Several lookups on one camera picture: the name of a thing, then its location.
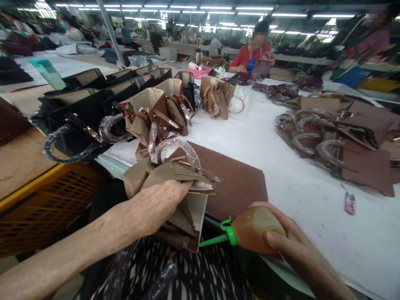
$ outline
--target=yellow plastic crate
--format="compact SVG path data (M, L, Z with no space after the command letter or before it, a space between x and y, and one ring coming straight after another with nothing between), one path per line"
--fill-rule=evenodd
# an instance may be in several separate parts
M0 257L49 243L85 210L105 182L90 165L59 164L0 200Z

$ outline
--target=green nozzle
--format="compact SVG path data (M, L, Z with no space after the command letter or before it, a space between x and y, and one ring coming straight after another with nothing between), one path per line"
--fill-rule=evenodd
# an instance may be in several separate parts
M237 244L238 244L238 243L237 243L238 241L236 240L235 233L233 232L232 227L230 227L230 226L223 226L224 224L229 223L230 220L231 220L231 217L229 217L228 220L223 221L223 222L221 223L221 229L224 230L224 231L226 231L226 234L217 236L217 237L215 237L215 238L212 238L212 239L207 240L207 241L204 241L204 242L201 242L201 243L199 244L199 247L209 246L209 245L212 245L212 244L221 243L221 242L226 242L226 241L229 241L230 244L231 244L232 246L237 245Z

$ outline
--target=metal pole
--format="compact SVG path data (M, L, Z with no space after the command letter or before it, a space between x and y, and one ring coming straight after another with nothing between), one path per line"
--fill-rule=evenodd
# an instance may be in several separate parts
M101 16L103 18L103 22L106 24L106 27L107 27L108 32L110 34L111 43L114 46L114 50L115 50L115 53L117 54L118 60L121 62L122 65L125 65L124 64L124 59L123 59L121 51L120 51L120 48L119 48L117 40L115 38L115 33L112 30L113 26L111 25L110 19L107 16L107 11L105 10L103 0L97 0L97 4L99 5L100 13L101 13Z

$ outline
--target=pink shirt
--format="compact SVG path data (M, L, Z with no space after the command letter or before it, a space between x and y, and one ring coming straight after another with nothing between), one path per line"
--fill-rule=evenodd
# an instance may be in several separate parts
M361 57L368 55L371 51L381 49L390 44L389 27L382 27L369 34L357 46L357 52L362 53Z

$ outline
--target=pink basket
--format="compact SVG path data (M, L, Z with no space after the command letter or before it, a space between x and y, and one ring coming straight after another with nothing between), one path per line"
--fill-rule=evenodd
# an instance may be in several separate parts
M208 75L208 73L210 73L211 71L211 69L207 67L201 67L201 68L202 68L201 70L194 70L189 68L189 71L193 73L193 76L196 79L201 79L201 76Z

